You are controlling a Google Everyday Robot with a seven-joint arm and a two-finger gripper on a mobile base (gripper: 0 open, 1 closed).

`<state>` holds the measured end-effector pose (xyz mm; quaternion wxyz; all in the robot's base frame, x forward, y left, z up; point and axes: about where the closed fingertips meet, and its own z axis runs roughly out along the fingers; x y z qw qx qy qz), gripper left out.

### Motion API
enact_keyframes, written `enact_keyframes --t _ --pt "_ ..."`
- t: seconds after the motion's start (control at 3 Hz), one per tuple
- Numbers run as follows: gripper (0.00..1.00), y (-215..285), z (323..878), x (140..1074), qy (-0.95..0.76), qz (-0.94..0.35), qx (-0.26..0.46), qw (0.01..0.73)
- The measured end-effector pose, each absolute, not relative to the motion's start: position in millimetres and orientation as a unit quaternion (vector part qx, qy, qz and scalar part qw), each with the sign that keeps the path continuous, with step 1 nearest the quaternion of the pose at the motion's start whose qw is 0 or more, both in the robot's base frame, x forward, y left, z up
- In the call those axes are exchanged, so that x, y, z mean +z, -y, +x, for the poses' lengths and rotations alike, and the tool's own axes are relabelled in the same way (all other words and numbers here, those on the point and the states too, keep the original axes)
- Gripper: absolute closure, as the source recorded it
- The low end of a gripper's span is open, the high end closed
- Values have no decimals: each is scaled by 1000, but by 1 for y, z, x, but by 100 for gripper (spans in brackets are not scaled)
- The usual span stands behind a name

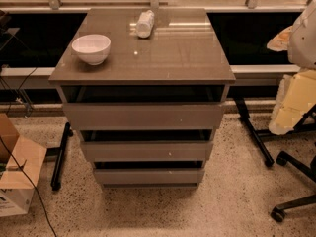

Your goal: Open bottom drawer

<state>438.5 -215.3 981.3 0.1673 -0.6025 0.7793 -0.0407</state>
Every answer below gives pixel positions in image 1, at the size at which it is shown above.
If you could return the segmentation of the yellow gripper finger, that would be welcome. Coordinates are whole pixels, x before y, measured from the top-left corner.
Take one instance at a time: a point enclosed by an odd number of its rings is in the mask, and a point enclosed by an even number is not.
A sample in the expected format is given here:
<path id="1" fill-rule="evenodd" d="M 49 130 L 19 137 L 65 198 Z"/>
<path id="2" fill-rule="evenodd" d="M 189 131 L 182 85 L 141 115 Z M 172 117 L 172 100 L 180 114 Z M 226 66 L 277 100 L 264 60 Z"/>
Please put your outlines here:
<path id="1" fill-rule="evenodd" d="M 269 131 L 275 135 L 284 135 L 293 131 L 303 115 L 315 105 L 315 70 L 301 70 L 293 76 L 284 75 L 279 83 Z"/>
<path id="2" fill-rule="evenodd" d="M 272 51 L 286 51 L 288 50 L 289 37 L 292 31 L 292 26 L 289 26 L 279 32 L 276 36 L 269 40 L 267 49 Z"/>

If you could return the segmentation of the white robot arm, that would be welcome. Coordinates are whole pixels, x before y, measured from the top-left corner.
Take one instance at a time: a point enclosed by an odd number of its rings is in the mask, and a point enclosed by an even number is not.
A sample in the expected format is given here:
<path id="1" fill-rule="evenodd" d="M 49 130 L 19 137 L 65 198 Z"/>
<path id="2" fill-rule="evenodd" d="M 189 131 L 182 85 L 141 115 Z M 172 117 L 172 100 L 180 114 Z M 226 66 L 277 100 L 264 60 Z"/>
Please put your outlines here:
<path id="1" fill-rule="evenodd" d="M 316 1 L 309 3 L 292 26 L 274 36 L 267 49 L 286 50 L 289 62 L 300 68 L 293 76 L 283 76 L 271 115 L 269 131 L 284 135 L 294 131 L 316 105 Z"/>

